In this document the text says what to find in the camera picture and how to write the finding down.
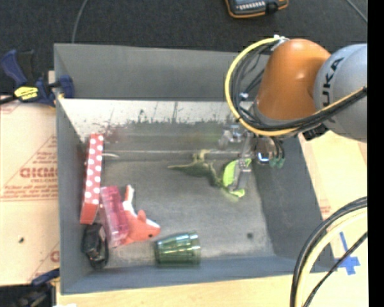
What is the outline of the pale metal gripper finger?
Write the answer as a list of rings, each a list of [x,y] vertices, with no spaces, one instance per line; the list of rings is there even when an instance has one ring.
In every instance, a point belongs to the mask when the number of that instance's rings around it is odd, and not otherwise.
[[[251,160],[238,160],[235,167],[235,190],[245,189],[252,174]]]

